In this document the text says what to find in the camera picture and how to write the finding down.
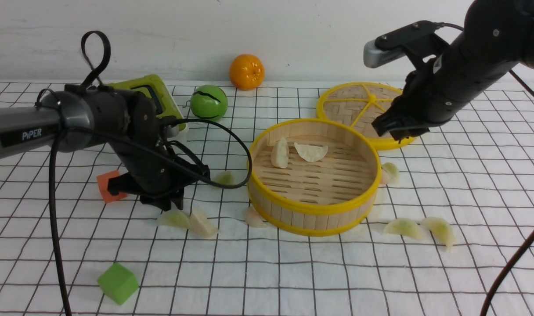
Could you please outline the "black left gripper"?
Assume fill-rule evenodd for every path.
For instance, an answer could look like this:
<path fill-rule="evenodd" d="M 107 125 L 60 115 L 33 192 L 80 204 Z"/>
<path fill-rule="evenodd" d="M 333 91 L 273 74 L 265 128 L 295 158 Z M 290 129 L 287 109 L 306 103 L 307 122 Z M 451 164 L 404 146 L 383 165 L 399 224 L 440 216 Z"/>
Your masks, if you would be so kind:
<path fill-rule="evenodd" d="M 96 99 L 105 101 L 105 107 L 118 101 L 126 111 L 123 132 L 108 143 L 127 172 L 108 176 L 107 183 L 100 187 L 111 198 L 133 194 L 142 204 L 163 211 L 172 206 L 182 209 L 185 187 L 197 182 L 198 176 L 209 180 L 210 172 L 191 151 L 186 152 L 191 159 L 187 162 L 166 143 L 165 128 L 177 124 L 177 119 L 157 118 L 155 104 L 139 91 L 109 87 L 98 90 Z"/>

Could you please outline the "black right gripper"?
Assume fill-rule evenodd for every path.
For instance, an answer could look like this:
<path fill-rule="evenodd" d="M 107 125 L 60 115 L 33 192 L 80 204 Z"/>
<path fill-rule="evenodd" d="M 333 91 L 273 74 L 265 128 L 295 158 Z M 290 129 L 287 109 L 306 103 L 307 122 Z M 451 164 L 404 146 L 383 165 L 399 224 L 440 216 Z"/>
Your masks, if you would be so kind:
<path fill-rule="evenodd" d="M 417 137 L 446 124 L 474 99 L 474 82 L 454 68 L 433 66 L 409 75 L 402 94 L 372 122 L 378 136 L 388 133 L 395 141 Z"/>

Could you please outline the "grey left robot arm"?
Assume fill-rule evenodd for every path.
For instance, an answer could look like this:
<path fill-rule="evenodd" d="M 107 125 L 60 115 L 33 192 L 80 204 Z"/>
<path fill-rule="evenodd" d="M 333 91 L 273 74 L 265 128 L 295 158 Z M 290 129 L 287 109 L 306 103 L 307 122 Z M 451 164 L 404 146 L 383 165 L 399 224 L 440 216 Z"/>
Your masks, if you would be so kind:
<path fill-rule="evenodd" d="M 178 157 L 166 142 L 166 128 L 175 117 L 159 118 L 156 104 L 142 92 L 67 85 L 30 108 L 0 108 L 0 159 L 51 145 L 66 127 L 70 131 L 58 146 L 74 152 L 109 144 L 127 173 L 104 176 L 100 189 L 106 202 L 125 194 L 143 204 L 168 211 L 183 208 L 184 188 L 195 175 L 209 179 L 209 168 Z"/>

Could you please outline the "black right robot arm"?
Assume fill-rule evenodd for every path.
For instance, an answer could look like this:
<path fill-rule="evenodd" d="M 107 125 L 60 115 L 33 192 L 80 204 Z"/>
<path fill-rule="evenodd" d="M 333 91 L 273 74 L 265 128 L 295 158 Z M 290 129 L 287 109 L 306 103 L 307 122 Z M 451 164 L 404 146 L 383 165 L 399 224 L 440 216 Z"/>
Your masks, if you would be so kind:
<path fill-rule="evenodd" d="M 364 47 L 364 64 L 377 68 L 403 56 L 414 71 L 402 94 L 372 126 L 394 140 L 418 137 L 442 126 L 517 64 L 534 70 L 534 0 L 476 0 L 462 32 L 448 43 L 442 23 L 419 21 Z"/>

